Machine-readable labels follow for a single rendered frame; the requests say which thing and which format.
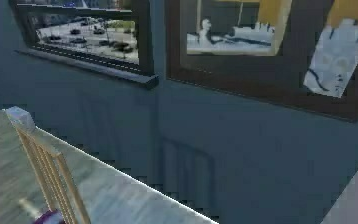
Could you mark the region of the dark brown framed picture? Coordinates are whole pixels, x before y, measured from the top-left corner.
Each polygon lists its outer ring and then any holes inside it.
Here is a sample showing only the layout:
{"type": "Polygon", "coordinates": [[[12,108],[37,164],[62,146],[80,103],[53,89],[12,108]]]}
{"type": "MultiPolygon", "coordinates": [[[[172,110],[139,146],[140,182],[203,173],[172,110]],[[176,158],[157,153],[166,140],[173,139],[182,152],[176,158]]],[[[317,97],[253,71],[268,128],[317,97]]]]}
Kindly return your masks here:
{"type": "Polygon", "coordinates": [[[171,80],[358,120],[358,0],[165,0],[171,80]]]}

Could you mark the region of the pale grey table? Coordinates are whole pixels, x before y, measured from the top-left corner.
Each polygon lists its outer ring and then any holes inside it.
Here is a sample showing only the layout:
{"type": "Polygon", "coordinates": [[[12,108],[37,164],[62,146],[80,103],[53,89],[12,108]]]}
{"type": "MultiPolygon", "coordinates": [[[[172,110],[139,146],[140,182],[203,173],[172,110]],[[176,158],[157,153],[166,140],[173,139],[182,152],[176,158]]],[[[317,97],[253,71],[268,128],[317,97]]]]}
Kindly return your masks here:
{"type": "MultiPolygon", "coordinates": [[[[40,128],[34,136],[65,157],[91,224],[218,224],[40,128]]],[[[0,110],[0,224],[32,224],[46,209],[19,136],[0,110]]]]}

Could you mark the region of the dark framed window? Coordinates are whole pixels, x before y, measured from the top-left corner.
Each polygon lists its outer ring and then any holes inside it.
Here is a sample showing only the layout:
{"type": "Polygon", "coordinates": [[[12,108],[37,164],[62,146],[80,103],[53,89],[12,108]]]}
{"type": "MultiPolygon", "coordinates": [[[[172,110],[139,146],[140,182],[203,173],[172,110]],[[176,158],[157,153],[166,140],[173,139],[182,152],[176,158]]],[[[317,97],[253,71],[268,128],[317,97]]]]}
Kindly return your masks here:
{"type": "Polygon", "coordinates": [[[125,80],[146,89],[154,71],[149,0],[7,0],[23,55],[125,80]]]}

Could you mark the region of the tan wooden slatted chair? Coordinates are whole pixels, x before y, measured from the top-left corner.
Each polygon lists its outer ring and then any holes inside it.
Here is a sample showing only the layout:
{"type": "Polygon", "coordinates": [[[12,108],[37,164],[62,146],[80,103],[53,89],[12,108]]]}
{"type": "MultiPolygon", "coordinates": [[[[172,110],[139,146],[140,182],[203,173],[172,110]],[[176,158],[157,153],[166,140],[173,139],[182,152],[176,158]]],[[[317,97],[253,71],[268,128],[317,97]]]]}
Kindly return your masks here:
{"type": "Polygon", "coordinates": [[[59,210],[66,224],[92,224],[64,155],[45,141],[29,112],[17,106],[4,112],[20,139],[47,210],[59,210]]]}

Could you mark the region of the purple and white object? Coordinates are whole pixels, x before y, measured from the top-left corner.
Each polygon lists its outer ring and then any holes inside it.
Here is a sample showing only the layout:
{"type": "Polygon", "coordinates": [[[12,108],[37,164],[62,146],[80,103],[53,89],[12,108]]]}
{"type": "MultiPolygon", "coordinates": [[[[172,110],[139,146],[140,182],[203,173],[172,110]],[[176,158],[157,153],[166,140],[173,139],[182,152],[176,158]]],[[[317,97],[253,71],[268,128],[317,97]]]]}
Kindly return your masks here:
{"type": "Polygon", "coordinates": [[[32,224],[66,224],[59,210],[41,212],[26,198],[21,198],[18,204],[33,219],[32,224]]]}

